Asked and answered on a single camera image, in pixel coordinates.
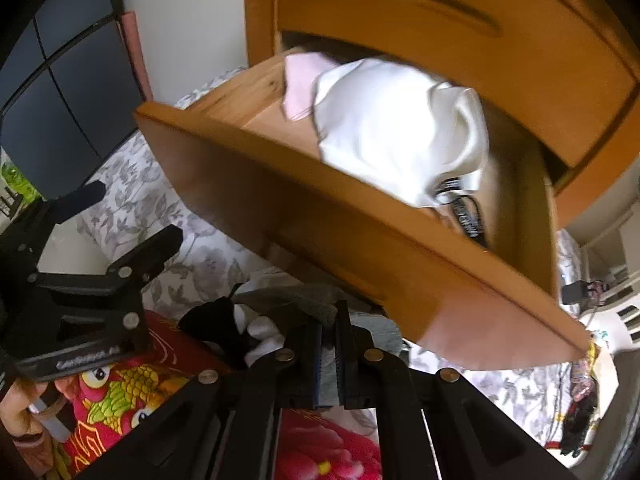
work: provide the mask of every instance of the white cloth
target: white cloth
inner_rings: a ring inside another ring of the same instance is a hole
[[[317,79],[322,160],[417,207],[479,189],[488,153],[480,100],[411,66],[363,59]],[[460,177],[460,190],[436,198]]]

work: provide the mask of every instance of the silver bolt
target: silver bolt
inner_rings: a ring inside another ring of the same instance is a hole
[[[377,363],[378,361],[382,361],[382,358],[384,356],[385,356],[384,353],[379,348],[369,348],[364,352],[364,358],[367,361],[370,361],[372,363]]]
[[[122,324],[127,330],[133,330],[140,324],[140,316],[135,312],[129,312],[122,318]]]
[[[201,384],[213,384],[218,380],[218,372],[215,370],[203,370],[198,374]]]
[[[291,348],[281,348],[276,352],[276,360],[281,363],[288,363],[296,356]]]
[[[128,278],[132,272],[133,270],[131,269],[131,267],[120,267],[118,269],[118,276],[120,276],[121,278]]]
[[[447,383],[455,383],[460,378],[460,373],[453,368],[443,368],[439,374],[442,380]]]

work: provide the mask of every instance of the pink cloth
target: pink cloth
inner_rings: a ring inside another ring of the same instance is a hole
[[[316,78],[339,63],[320,52],[289,54],[284,59],[286,90],[282,100],[284,115],[289,121],[299,121],[311,113],[316,93]]]

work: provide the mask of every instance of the black strap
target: black strap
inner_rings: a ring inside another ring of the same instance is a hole
[[[471,200],[476,210],[475,214],[470,213],[465,203],[466,200]],[[482,224],[482,215],[480,213],[480,206],[478,201],[472,196],[459,196],[453,202],[451,202],[451,208],[456,215],[458,224],[462,227],[466,235],[473,241],[482,245],[482,247],[488,248],[486,238],[484,237],[484,224]]]

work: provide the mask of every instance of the gray panel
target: gray panel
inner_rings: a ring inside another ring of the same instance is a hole
[[[43,62],[36,29],[29,22],[0,70],[0,107]]]
[[[111,14],[110,0],[47,0],[36,13],[47,56],[101,18]]]
[[[0,144],[49,199],[78,188],[98,165],[48,71],[4,115]]]
[[[115,22],[103,26],[51,65],[69,109],[101,157],[134,129],[140,90]]]

